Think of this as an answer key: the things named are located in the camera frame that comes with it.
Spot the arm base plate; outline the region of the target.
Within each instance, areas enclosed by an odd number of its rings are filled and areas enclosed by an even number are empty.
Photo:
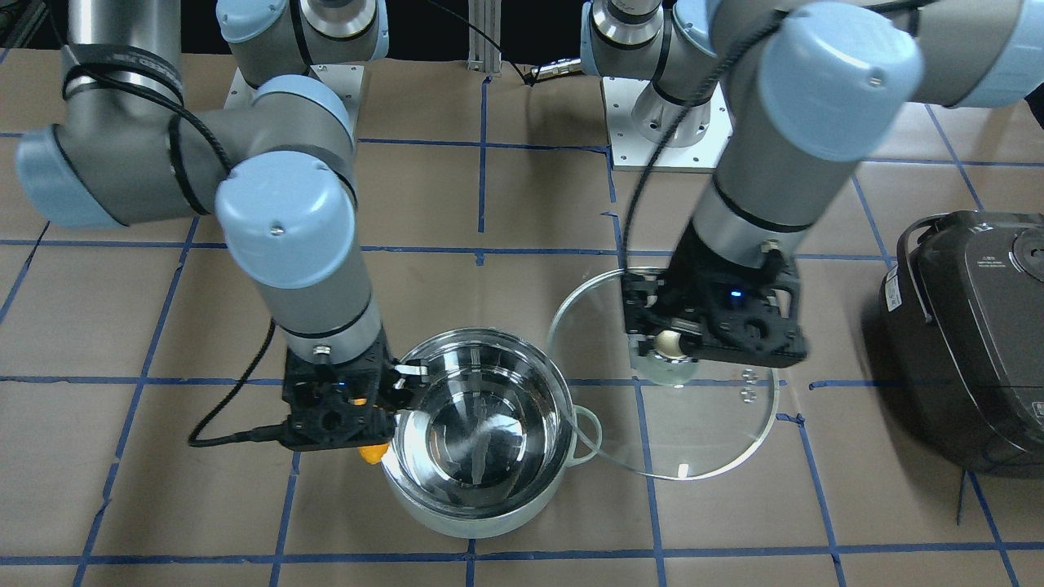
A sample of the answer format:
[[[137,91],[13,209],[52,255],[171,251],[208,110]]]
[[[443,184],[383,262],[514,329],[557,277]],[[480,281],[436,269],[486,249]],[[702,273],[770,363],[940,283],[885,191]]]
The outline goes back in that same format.
[[[616,170],[641,171],[659,141],[668,138],[655,170],[713,172],[733,126],[723,90],[716,86],[708,103],[691,108],[668,134],[681,108],[660,96],[644,79],[604,77],[603,97],[610,149]]]

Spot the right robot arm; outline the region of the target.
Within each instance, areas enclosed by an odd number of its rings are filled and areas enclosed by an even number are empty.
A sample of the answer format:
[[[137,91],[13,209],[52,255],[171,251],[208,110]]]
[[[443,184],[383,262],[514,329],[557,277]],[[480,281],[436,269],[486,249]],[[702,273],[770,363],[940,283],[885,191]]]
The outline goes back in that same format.
[[[253,90],[191,113],[177,1],[72,1],[62,48],[66,119],[30,131],[16,174],[50,224],[106,230],[213,215],[287,342],[281,424],[188,442],[295,451],[382,447],[427,371],[392,357],[357,235],[354,122],[321,64],[387,54],[382,1],[219,1]]]

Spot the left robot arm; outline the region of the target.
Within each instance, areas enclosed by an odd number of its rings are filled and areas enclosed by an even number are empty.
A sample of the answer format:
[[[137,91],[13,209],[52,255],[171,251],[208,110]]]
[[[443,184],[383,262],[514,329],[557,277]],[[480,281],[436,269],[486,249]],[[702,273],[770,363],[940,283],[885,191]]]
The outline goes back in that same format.
[[[630,202],[723,90],[733,130],[665,271],[620,278],[631,354],[805,360],[794,250],[904,104],[996,108],[1042,83],[1040,1],[592,1],[586,71],[652,83],[666,119]]]

